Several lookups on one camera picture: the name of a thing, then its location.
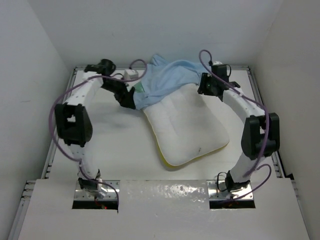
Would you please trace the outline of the light blue green pillowcase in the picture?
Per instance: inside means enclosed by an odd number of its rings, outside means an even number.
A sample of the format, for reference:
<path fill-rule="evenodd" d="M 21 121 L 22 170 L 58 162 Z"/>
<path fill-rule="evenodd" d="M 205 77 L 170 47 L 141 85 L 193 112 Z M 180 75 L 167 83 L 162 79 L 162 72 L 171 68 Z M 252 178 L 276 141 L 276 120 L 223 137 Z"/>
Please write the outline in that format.
<path fill-rule="evenodd" d="M 187 84 L 200 84 L 207 70 L 199 62 L 176 60 L 169 62 L 158 54 L 153 55 L 145 75 L 133 87 L 136 109 L 141 110 L 160 102 L 167 95 Z"/>

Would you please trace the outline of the white pillow yellow underside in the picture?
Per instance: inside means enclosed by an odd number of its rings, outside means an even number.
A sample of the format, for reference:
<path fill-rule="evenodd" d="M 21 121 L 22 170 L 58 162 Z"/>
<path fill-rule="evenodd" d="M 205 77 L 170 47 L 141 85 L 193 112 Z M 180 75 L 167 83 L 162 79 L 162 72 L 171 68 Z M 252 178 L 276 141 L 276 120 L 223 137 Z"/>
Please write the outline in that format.
<path fill-rule="evenodd" d="M 230 142 L 226 128 L 197 90 L 195 84 L 186 84 L 143 109 L 160 156 L 171 167 L 211 154 Z"/>

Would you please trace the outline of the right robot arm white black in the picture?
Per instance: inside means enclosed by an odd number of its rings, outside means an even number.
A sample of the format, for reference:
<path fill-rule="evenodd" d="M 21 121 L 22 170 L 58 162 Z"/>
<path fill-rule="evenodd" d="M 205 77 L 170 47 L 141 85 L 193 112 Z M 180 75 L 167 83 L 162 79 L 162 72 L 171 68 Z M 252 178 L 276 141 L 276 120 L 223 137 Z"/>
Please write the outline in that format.
<path fill-rule="evenodd" d="M 245 188 L 262 158 L 271 156 L 280 148 L 280 118 L 266 113 L 263 105 L 244 95 L 241 86 L 230 81 L 232 69 L 228 64 L 209 61 L 208 72 L 202 73 L 197 92 L 218 97 L 243 122 L 240 155 L 235 166 L 225 177 L 228 192 Z"/>

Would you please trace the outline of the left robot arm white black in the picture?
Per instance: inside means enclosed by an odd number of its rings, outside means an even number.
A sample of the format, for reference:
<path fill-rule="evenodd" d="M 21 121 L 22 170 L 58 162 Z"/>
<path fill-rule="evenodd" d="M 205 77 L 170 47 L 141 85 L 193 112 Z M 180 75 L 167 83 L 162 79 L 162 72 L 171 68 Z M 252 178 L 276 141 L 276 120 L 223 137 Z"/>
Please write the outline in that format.
<path fill-rule="evenodd" d="M 118 103 L 135 109 L 135 88 L 128 83 L 139 79 L 132 67 L 116 73 L 116 65 L 109 59 L 89 64 L 83 69 L 82 82 L 72 87 L 70 96 L 62 103 L 56 102 L 50 111 L 55 120 L 58 137 L 64 141 L 71 154 L 64 155 L 78 167 L 78 183 L 82 190 L 100 200 L 114 187 L 104 182 L 99 168 L 88 153 L 89 141 L 93 136 L 93 125 L 87 109 L 99 89 L 113 93 Z"/>

